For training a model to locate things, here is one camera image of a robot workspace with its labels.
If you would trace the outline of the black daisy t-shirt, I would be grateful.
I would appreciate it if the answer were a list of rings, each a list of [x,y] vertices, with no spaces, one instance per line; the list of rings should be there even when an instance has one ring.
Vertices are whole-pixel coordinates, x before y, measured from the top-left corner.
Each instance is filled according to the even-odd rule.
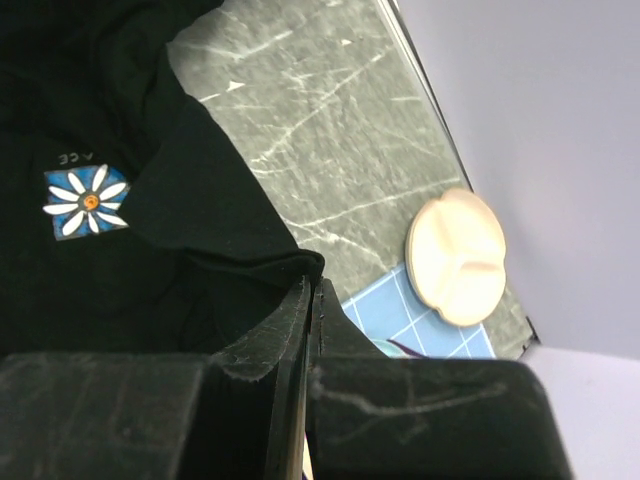
[[[168,44],[213,1],[1,5],[1,351],[213,353],[301,249]]]

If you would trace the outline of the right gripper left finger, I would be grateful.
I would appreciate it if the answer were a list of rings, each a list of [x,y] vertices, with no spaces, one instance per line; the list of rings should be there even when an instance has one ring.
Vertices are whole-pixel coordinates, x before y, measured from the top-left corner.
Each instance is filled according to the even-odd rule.
[[[1,364],[5,479],[298,479],[311,288],[213,355]]]

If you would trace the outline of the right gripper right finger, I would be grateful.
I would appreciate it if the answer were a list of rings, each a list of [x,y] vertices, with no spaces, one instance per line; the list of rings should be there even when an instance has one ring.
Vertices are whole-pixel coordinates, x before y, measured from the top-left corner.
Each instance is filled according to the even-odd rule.
[[[306,433],[318,479],[569,479],[524,364],[385,356],[329,280],[312,304]]]

